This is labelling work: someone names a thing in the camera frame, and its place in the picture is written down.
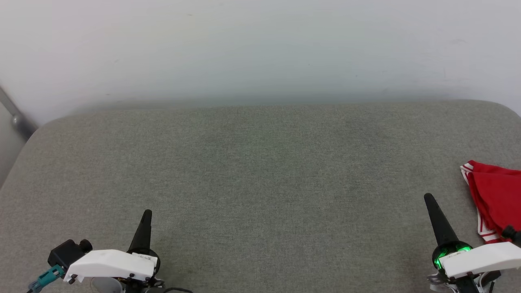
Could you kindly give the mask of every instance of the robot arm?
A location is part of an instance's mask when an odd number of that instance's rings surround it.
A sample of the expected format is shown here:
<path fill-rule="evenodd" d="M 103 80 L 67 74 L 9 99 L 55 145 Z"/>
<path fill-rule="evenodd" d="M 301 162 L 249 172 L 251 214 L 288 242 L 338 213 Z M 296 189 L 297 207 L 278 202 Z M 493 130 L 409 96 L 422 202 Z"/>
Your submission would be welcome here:
<path fill-rule="evenodd" d="M 457 293 L 491 293 L 495 280 L 501 276 L 500 270 L 521 266 L 521 232 L 508 227 L 502 236 L 511 238 L 512 243 L 492 243 L 473 249 L 458 239 L 434 197 L 427 193 L 424 199 L 438 243 L 432 253 L 438 273 L 427 277 L 432 290 L 447 287 Z"/>
<path fill-rule="evenodd" d="M 47 262 L 52 267 L 29 285 L 28 293 L 39 293 L 43 287 L 62 278 L 73 284 L 85 277 L 94 277 L 93 284 L 100 292 L 162 293 L 182 288 L 163 288 L 164 282 L 155 278 L 161 260 L 150 249 L 152 211 L 146 210 L 141 217 L 127 252 L 108 249 L 92 250 L 88 240 L 76 244 L 67 240 L 53 249 Z"/>

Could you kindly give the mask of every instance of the white wall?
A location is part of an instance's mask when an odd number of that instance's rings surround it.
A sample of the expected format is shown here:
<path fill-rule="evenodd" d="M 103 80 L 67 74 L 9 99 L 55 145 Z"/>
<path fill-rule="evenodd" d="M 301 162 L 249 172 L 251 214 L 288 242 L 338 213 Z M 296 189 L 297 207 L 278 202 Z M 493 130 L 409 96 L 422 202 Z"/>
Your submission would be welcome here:
<path fill-rule="evenodd" d="M 0 187 L 16 161 L 25 140 L 11 125 L 11 114 L 0 104 Z"/>
<path fill-rule="evenodd" d="M 521 113 L 519 0 L 3 0 L 0 7 L 0 85 L 40 125 L 136 101 L 464 98 Z"/>

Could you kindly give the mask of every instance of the red cloth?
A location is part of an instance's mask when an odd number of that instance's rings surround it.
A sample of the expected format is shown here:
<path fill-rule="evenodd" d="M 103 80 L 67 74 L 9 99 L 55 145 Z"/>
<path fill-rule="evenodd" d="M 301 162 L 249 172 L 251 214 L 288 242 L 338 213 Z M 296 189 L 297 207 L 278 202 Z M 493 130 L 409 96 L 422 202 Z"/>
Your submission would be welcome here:
<path fill-rule="evenodd" d="M 505 241 L 506 226 L 521 229 L 521 171 L 468 161 L 461 166 L 478 208 L 478 233 L 486 243 Z"/>

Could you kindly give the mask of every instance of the metal bracket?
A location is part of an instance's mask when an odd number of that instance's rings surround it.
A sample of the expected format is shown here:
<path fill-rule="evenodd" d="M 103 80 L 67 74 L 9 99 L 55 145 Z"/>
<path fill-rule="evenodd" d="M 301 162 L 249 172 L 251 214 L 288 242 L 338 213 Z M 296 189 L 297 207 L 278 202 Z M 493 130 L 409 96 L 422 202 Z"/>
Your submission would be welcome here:
<path fill-rule="evenodd" d="M 13 116 L 11 120 L 11 124 L 16 129 L 20 135 L 27 141 L 31 135 L 37 130 L 37 127 L 24 117 L 22 112 L 18 108 L 16 108 L 15 104 L 11 101 L 11 99 L 7 96 L 5 91 L 0 87 L 0 103 L 4 105 L 4 107 L 11 113 Z"/>

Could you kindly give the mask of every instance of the gray upholstered table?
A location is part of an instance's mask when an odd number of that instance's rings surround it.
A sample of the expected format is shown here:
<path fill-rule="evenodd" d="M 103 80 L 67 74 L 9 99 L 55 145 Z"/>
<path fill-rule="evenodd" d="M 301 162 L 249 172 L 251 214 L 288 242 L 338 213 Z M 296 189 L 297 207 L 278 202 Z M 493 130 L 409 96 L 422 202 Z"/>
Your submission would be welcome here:
<path fill-rule="evenodd" d="M 87 114 L 30 139 L 0 191 L 2 291 L 50 249 L 125 250 L 153 210 L 159 277 L 196 293 L 429 292 L 423 194 L 481 245 L 459 166 L 521 169 L 521 118 L 488 102 Z M 521 272 L 494 289 L 519 292 Z M 46 292 L 90 292 L 55 282 Z"/>

